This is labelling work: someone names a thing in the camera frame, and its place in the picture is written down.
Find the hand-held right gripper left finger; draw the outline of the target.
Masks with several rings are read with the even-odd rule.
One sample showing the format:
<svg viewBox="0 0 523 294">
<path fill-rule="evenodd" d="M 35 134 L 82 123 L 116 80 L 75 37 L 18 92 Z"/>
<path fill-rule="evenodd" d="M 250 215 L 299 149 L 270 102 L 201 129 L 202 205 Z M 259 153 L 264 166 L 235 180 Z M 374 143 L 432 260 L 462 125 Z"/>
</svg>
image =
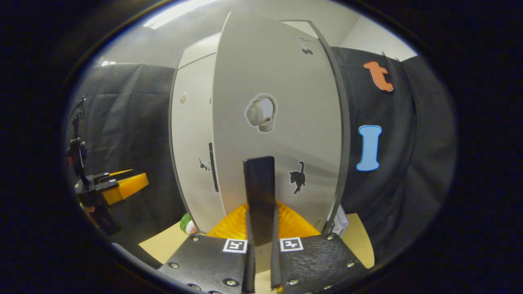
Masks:
<svg viewBox="0 0 523 294">
<path fill-rule="evenodd" d="M 204 294 L 253 294 L 254 249 L 250 211 L 245 203 L 207 234 L 189 235 L 159 272 Z"/>
</svg>

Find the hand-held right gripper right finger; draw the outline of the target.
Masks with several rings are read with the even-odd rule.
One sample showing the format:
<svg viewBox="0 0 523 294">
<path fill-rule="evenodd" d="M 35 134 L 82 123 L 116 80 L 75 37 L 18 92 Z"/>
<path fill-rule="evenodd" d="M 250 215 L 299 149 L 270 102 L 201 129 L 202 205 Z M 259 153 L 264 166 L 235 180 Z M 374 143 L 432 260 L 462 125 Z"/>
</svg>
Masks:
<svg viewBox="0 0 523 294">
<path fill-rule="evenodd" d="M 283 203 L 274 210 L 271 286 L 279 294 L 334 294 L 368 268 L 335 233 L 320 233 Z"/>
</svg>

